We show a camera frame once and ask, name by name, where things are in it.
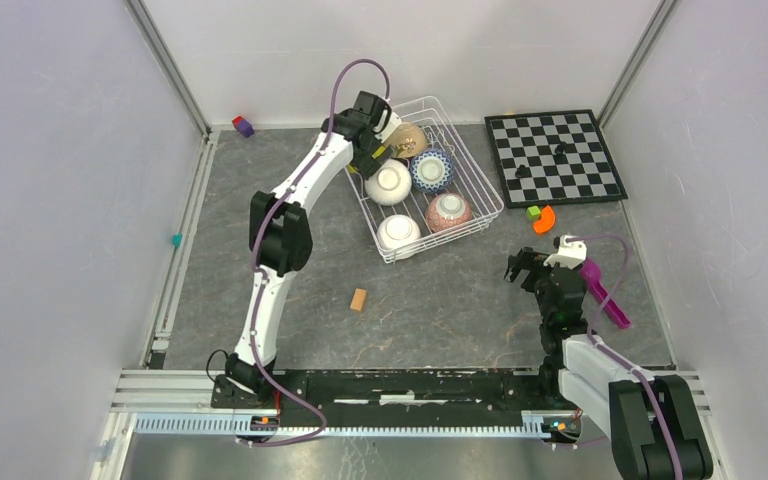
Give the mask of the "black chess piece left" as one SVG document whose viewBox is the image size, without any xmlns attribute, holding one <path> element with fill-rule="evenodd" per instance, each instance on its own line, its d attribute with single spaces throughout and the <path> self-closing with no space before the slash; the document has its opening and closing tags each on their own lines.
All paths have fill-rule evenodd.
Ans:
<svg viewBox="0 0 768 480">
<path fill-rule="evenodd" d="M 519 165 L 515 170 L 515 177 L 518 179 L 530 178 L 530 168 L 527 165 Z"/>
</svg>

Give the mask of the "blue patterned bowl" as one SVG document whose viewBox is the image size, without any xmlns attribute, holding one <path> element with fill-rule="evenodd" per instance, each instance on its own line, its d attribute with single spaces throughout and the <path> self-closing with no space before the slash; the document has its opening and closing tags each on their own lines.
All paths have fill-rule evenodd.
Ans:
<svg viewBox="0 0 768 480">
<path fill-rule="evenodd" d="M 440 148 L 430 148 L 415 156 L 409 165 L 412 186 L 425 194 L 439 195 L 454 181 L 453 158 Z"/>
</svg>

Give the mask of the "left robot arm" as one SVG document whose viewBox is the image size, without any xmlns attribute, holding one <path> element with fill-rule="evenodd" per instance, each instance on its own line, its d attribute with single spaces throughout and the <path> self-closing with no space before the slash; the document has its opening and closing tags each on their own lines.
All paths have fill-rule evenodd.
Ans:
<svg viewBox="0 0 768 480">
<path fill-rule="evenodd" d="M 312 207 L 346 167 L 366 177 L 376 173 L 391 154 L 386 140 L 402 122 L 388 106 L 334 114 L 323 121 L 311 150 L 293 172 L 272 191 L 252 196 L 253 291 L 241 338 L 217 379 L 233 386 L 248 406 L 266 405 L 276 389 L 271 373 L 277 333 L 292 283 L 313 250 Z"/>
</svg>

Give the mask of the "wooden block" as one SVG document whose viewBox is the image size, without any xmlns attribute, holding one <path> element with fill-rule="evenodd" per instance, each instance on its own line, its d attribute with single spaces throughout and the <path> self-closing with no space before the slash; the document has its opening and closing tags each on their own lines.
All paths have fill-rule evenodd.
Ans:
<svg viewBox="0 0 768 480">
<path fill-rule="evenodd" d="M 366 304 L 367 296 L 368 292 L 365 289 L 356 288 L 350 301 L 350 310 L 354 312 L 362 312 Z"/>
</svg>

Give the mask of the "plain white bowl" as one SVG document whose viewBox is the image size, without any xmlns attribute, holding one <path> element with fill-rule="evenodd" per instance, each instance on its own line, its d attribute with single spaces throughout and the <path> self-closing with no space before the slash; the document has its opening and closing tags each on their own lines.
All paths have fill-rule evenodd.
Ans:
<svg viewBox="0 0 768 480">
<path fill-rule="evenodd" d="M 421 239 L 418 223 L 403 214 L 386 217 L 378 226 L 376 239 L 380 253 L 388 263 L 405 260 L 417 253 Z"/>
</svg>

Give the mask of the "black chess piece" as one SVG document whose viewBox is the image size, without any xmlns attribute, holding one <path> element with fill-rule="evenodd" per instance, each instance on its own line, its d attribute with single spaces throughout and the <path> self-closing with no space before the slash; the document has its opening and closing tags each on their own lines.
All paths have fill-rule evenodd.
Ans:
<svg viewBox="0 0 768 480">
<path fill-rule="evenodd" d="M 559 143 L 558 143 L 558 144 L 555 146 L 555 148 L 554 148 L 554 151 L 553 151 L 553 154 L 554 154 L 555 156 L 563 156 L 563 155 L 565 155 L 565 154 L 566 154 L 566 152 L 567 152 L 567 147 L 568 147 L 568 144 L 567 144 L 566 142 L 559 142 Z"/>
<path fill-rule="evenodd" d="M 527 165 L 519 165 L 515 170 L 515 177 L 518 179 L 530 178 L 530 168 Z"/>
</svg>

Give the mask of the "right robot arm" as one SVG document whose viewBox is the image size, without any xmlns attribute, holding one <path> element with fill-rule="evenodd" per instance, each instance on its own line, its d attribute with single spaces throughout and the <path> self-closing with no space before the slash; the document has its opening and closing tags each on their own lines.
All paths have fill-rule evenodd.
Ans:
<svg viewBox="0 0 768 480">
<path fill-rule="evenodd" d="M 610 348 L 583 314 L 582 260 L 529 247 L 509 256 L 505 278 L 525 278 L 540 313 L 545 352 L 537 392 L 551 408 L 569 402 L 609 440 L 624 479 L 710 479 L 715 462 L 689 384 L 658 375 Z"/>
</svg>

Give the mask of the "purple red block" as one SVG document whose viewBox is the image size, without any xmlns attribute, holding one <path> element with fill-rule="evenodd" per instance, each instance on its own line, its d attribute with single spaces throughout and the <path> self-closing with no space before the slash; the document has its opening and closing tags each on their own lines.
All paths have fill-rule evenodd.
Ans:
<svg viewBox="0 0 768 480">
<path fill-rule="evenodd" d="M 236 116 L 233 118 L 232 126 L 244 138 L 249 138 L 255 134 L 252 124 L 243 116 Z"/>
</svg>

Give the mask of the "aluminium frame rails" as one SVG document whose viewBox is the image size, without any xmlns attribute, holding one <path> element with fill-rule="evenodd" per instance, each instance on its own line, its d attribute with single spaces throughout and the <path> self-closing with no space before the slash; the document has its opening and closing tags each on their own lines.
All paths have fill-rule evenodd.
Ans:
<svg viewBox="0 0 768 480">
<path fill-rule="evenodd" d="M 209 374 L 223 372 L 243 333 L 253 291 L 249 202 L 272 191 L 309 153 L 328 115 L 337 70 L 339 107 L 360 90 L 396 105 L 425 96 L 442 104 L 480 170 L 493 156 L 484 117 L 538 93 L 543 110 L 592 109 L 607 83 L 582 100 L 534 80 L 529 63 L 578 84 L 597 73 L 595 52 L 501 39 L 500 6 L 474 1 L 267 2 L 223 5 L 214 26 L 185 29 L 153 8 L 203 118 L 240 108 L 257 132 L 209 138 L 183 252 L 160 303 L 154 334 L 171 346 L 159 369 L 124 371 L 114 394 L 110 453 L 100 479 L 615 479 L 609 440 L 575 409 L 555 440 L 526 436 L 339 436 L 255 445 L 235 429 L 242 413 L 210 405 Z M 525 218 L 503 207 L 484 230 L 387 263 L 354 190 L 338 173 L 309 213 L 313 254 L 297 273 L 277 333 L 278 371 L 530 369 L 543 358 L 533 294 L 504 280 L 522 246 L 549 252 Z M 368 292 L 351 311 L 356 288 Z"/>
</svg>

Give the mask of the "black grey chessboard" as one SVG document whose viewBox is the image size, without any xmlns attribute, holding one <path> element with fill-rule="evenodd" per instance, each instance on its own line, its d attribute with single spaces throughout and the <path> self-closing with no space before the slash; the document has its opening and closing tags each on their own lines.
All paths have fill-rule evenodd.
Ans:
<svg viewBox="0 0 768 480">
<path fill-rule="evenodd" d="M 484 123 L 507 208 L 628 198 L 592 110 L 492 115 Z M 553 154 L 559 142 L 568 144 L 563 156 Z M 519 165 L 530 178 L 515 177 Z"/>
</svg>

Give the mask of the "beige flower bowl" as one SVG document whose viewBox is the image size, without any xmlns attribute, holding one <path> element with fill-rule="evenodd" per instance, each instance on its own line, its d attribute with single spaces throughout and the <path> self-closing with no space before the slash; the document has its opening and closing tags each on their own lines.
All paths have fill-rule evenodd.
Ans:
<svg viewBox="0 0 768 480">
<path fill-rule="evenodd" d="M 385 145 L 392 150 L 392 158 L 409 159 L 426 151 L 429 141 L 422 128 L 403 122 L 386 139 Z"/>
</svg>

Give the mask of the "black chess piece right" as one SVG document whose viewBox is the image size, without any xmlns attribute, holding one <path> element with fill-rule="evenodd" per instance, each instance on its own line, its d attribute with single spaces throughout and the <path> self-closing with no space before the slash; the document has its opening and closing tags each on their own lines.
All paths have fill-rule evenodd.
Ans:
<svg viewBox="0 0 768 480">
<path fill-rule="evenodd" d="M 554 151 L 553 151 L 553 154 L 554 154 L 555 156 L 563 156 L 563 155 L 565 155 L 565 154 L 566 154 L 566 152 L 567 152 L 567 147 L 568 147 L 568 144 L 567 144 L 566 142 L 559 142 L 559 143 L 558 143 L 558 144 L 555 146 L 555 148 L 554 148 Z"/>
</svg>

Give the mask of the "green cube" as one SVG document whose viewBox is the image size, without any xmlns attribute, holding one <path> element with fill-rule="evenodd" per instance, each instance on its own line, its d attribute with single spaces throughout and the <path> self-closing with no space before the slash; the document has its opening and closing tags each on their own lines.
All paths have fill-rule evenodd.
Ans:
<svg viewBox="0 0 768 480">
<path fill-rule="evenodd" d="M 526 209 L 526 216 L 530 222 L 539 221 L 542 217 L 542 210 L 538 206 L 529 206 Z"/>
</svg>

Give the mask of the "white ribbed bowl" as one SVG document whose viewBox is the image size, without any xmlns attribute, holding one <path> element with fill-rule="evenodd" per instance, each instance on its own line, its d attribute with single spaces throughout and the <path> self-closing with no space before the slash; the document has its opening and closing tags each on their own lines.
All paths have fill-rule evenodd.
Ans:
<svg viewBox="0 0 768 480">
<path fill-rule="evenodd" d="M 408 168 L 399 160 L 387 160 L 364 182 L 366 195 L 375 203 L 393 206 L 403 202 L 411 193 L 412 178 Z"/>
</svg>

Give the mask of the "orange curved block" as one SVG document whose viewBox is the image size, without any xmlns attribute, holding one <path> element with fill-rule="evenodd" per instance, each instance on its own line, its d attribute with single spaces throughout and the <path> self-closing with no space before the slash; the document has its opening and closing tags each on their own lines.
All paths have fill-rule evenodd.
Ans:
<svg viewBox="0 0 768 480">
<path fill-rule="evenodd" d="M 546 205 L 539 208 L 539 213 L 532 222 L 532 228 L 538 236 L 545 235 L 551 231 L 555 222 L 556 216 L 554 209 L 551 206 Z"/>
</svg>

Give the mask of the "purple scoop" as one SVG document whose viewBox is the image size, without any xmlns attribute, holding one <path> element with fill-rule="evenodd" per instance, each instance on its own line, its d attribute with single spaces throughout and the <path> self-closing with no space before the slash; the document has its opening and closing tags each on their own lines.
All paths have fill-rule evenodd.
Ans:
<svg viewBox="0 0 768 480">
<path fill-rule="evenodd" d="M 632 325 L 631 320 L 613 299 L 607 299 L 608 290 L 602 285 L 602 273 L 599 266 L 592 260 L 586 259 L 579 270 L 580 276 L 585 280 L 587 291 L 599 303 L 605 303 L 604 311 L 613 324 L 620 329 L 627 329 Z"/>
</svg>

